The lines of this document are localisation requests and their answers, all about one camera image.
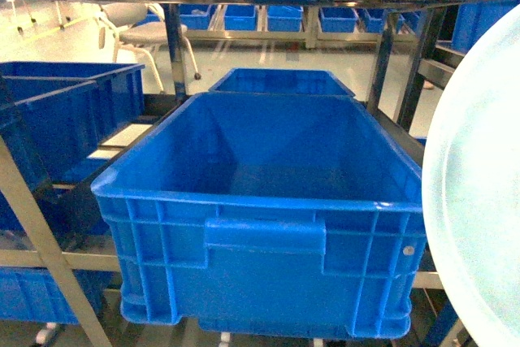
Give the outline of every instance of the white floor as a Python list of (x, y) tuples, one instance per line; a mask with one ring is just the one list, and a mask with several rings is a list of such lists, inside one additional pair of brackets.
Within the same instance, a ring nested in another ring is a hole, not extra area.
[[(0, 61), (77, 61), (104, 63), (111, 61), (113, 38), (107, 36), (103, 50), (98, 49), (98, 27), (92, 15), (98, 10), (96, 5), (62, 2), (63, 15), (69, 15), (72, 22), (64, 31), (58, 28), (58, 21), (52, 2), (31, 2), (33, 16), (37, 24), (32, 25), (23, 7), (19, 8), (19, 22), (24, 28), (20, 36), (13, 22), (12, 12), (7, 5), (0, 8), (0, 33), (4, 45), (0, 48)], [(359, 100), (366, 100), (371, 81), (375, 56), (372, 50), (354, 49), (299, 49), (287, 50), (287, 44), (263, 42), (258, 46), (240, 46), (230, 41), (221, 41), (212, 46), (196, 46), (195, 56), (202, 74), (202, 80), (193, 79), (193, 69), (188, 64), (187, 91), (189, 94), (207, 91), (217, 80), (234, 67), (265, 67), (290, 69), (325, 69), (334, 74), (356, 93)], [(142, 57), (122, 50), (119, 63), (145, 62)], [(171, 67), (167, 48), (158, 54), (158, 69), (167, 93), (174, 93), (171, 81)], [(380, 108), (390, 117), (394, 116), (399, 92), (408, 77), (409, 58), (393, 54), (388, 68)], [(146, 93), (157, 93), (150, 69), (143, 72)], [(411, 134), (424, 137), (439, 101), (439, 89), (423, 90), (418, 112)]]
[[(64, 31), (58, 27), (54, 4), (52, 2), (31, 2), (33, 17), (37, 24), (31, 24), (25, 10), (20, 7), (19, 23), (24, 28), (24, 34), (19, 35), (16, 23), (13, 20), (8, 5), (0, 5), (0, 61), (29, 60), (29, 61), (73, 61), (73, 62), (110, 62), (112, 38), (106, 40), (106, 47), (98, 49), (98, 27), (92, 15), (97, 10), (90, 4), (62, 4), (63, 15), (72, 19)], [(285, 44), (265, 42), (259, 46), (244, 47), (230, 42), (218, 42), (212, 46), (195, 47), (202, 80), (193, 79), (193, 70), (189, 68), (187, 90), (189, 94), (207, 91), (218, 79), (224, 76), (233, 67), (272, 67), (292, 69), (325, 69), (334, 74), (352, 91), (357, 99), (366, 100), (368, 86), (371, 80), (371, 70), (375, 56), (373, 50), (305, 50), (287, 51)], [(142, 62), (134, 54), (122, 51), (119, 54), (120, 63)], [(380, 108), (389, 116), (394, 116), (397, 96), (404, 87), (408, 76), (409, 59), (405, 55), (394, 54), (391, 57), (387, 80), (383, 89)], [(173, 93), (171, 69), (168, 52), (163, 48), (158, 55), (158, 68), (168, 93)], [(157, 93), (153, 75), (149, 69), (143, 72), (144, 88), (146, 93)], [(427, 130), (440, 98), (438, 89), (423, 90), (419, 103), (418, 113), (411, 133), (422, 137)], [(119, 325), (125, 324), (121, 319)], [(0, 345), (2, 347), (29, 346), (40, 329), (40, 324), (0, 322)], [(132, 341), (125, 341), (125, 346), (173, 346), (181, 345), (179, 339), (180, 328), (172, 327), (137, 327), (140, 331)], [(195, 345), (218, 345), (216, 334), (201, 334), (200, 340), (191, 340)], [(237, 339), (236, 345), (243, 346), (299, 346), (307, 345), (306, 340), (276, 339), (266, 337), (245, 337)], [(56, 340), (57, 347), (88, 346), (89, 342), (79, 327), (67, 327), (64, 333)], [(379, 342), (368, 341), (363, 345), (381, 345)]]

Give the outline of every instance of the white chair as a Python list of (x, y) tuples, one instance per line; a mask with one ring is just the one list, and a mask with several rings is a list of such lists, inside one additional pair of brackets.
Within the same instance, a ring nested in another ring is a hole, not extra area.
[[(18, 29), (18, 33), (22, 34), (24, 32), (24, 29), (22, 28), (20, 22), (18, 21), (18, 13), (16, 12), (15, 0), (6, 0), (6, 1), (11, 4), (11, 8), (13, 10), (13, 17), (14, 17), (14, 20), (15, 20), (16, 28)], [(33, 17), (33, 14), (31, 12), (31, 8), (28, 6), (28, 4), (24, 0), (22, 0), (21, 2), (24, 5), (24, 8), (25, 8), (25, 10), (27, 11), (27, 13), (29, 15), (29, 19), (31, 20), (31, 23), (35, 24), (36, 23), (36, 19)]]
[[(159, 47), (168, 43), (163, 9), (156, 4), (146, 5), (143, 3), (111, 3), (101, 6), (101, 9), (102, 11), (96, 14), (96, 21), (101, 22), (104, 27), (111, 30), (115, 39), (112, 61), (117, 62), (117, 54), (120, 49), (144, 54), (151, 64), (155, 81), (161, 92), (164, 92), (163, 83), (155, 63)], [(136, 24), (146, 18), (148, 10), (156, 14), (160, 21), (137, 26)], [(100, 28), (100, 49), (105, 46), (104, 27)], [(200, 80), (202, 77), (197, 68), (192, 46), (188, 38), (184, 36), (187, 30), (185, 25), (181, 25), (183, 43), (190, 54), (195, 69), (194, 78)]]

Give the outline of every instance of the blue plastic crate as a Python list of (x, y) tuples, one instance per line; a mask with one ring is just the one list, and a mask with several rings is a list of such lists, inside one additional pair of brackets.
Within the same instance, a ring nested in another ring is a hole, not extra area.
[(358, 15), (347, 7), (322, 7), (319, 20), (325, 33), (352, 33), (358, 21)]
[(254, 5), (230, 4), (224, 13), (226, 30), (256, 30), (257, 8)]
[(185, 24), (188, 29), (207, 30), (216, 9), (216, 4), (181, 4), (179, 6), (180, 22)]
[(0, 63), (0, 73), (94, 80), (102, 108), (96, 113), (100, 127), (97, 131), (106, 137), (143, 112), (141, 69), (144, 67), (142, 64), (11, 62)]
[(405, 18), (406, 24), (414, 31), (414, 33), (418, 34), (421, 28), (421, 13), (420, 12), (403, 12), (403, 17)]
[[(98, 147), (96, 114), (101, 111), (93, 81), (5, 77), (41, 161), (52, 180)], [(18, 154), (20, 150), (11, 150)]]
[(520, 0), (462, 4), (453, 30), (452, 49), (467, 52), (489, 28), (513, 10)]
[(86, 158), (65, 172), (62, 176), (62, 181), (70, 183), (81, 182), (107, 162), (108, 160), (105, 158)]
[[(361, 10), (357, 10), (357, 13), (365, 24), (365, 30), (367, 33), (380, 34), (383, 32), (388, 13), (386, 10), (363, 8)], [(396, 27), (397, 32), (400, 32), (404, 23), (405, 18), (402, 14), (399, 14)]]
[(264, 68), (234, 68), (210, 91), (354, 96), (346, 85), (328, 71)]
[(303, 7), (268, 6), (267, 30), (270, 32), (299, 32)]
[[(102, 308), (102, 292), (112, 273), (75, 271), (93, 309)], [(78, 324), (65, 297), (47, 270), (0, 267), (0, 319)]]
[(148, 11), (148, 14), (146, 14), (146, 17), (141, 21), (137, 22), (136, 26), (141, 26), (142, 24), (149, 24), (150, 22), (160, 22), (161, 19), (159, 18), (159, 15), (153, 13), (152, 11)]
[(410, 328), (420, 169), (351, 97), (197, 95), (92, 190), (130, 321), (327, 339)]

